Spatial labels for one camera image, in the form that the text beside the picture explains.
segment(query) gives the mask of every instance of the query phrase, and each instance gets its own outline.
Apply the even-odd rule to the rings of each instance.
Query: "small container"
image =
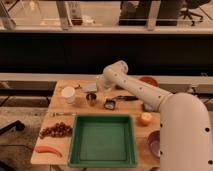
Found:
[[[67,103],[72,104],[75,101],[75,89],[71,86],[65,87],[61,91],[61,96],[66,99]]]
[[[88,93],[86,95],[86,99],[87,99],[87,103],[90,105],[90,106],[94,106],[95,103],[96,103],[96,99],[97,99],[97,96],[95,93]]]

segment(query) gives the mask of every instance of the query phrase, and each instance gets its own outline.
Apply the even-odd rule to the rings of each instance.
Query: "green tray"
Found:
[[[78,115],[69,167],[136,167],[134,131],[128,115]]]

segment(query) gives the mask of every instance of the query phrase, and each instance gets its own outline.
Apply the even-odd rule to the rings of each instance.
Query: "carrot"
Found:
[[[50,146],[36,146],[34,150],[38,153],[53,153],[58,157],[62,157],[62,154],[57,149]]]

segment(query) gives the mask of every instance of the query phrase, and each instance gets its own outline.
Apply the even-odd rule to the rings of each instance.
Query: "paper cup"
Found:
[[[61,96],[66,99],[66,102],[72,104],[75,101],[75,89],[73,87],[65,87],[61,91]]]

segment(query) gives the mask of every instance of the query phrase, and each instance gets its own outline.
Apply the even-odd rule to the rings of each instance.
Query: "wooden table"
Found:
[[[47,114],[44,117],[41,130],[47,126],[53,126],[57,122],[65,122],[66,124],[73,125],[75,115],[56,116],[53,117],[54,112],[64,113],[81,113],[81,114],[129,114],[133,119],[134,136],[136,143],[136,153],[138,160],[138,168],[159,167],[159,159],[156,159],[148,149],[147,137],[154,131],[160,129],[159,114],[153,113],[154,120],[149,126],[142,126],[138,123],[138,117],[142,112],[142,102],[137,101],[118,101],[115,110],[106,110],[103,104],[106,98],[112,98],[118,95],[131,95],[125,90],[106,90],[97,92],[97,103],[91,107],[86,102],[86,94],[81,89],[76,89],[76,100],[74,104],[66,103],[66,100],[61,96],[61,90],[66,86],[76,87],[78,84],[81,86],[93,83],[94,81],[86,80],[61,80],[57,82],[51,103],[49,105]],[[68,160],[69,148],[71,137],[52,138],[45,137],[44,139],[37,139],[36,146],[46,145],[58,149],[63,157],[59,158],[50,153],[37,153],[33,152],[31,163],[42,165],[66,165]]]

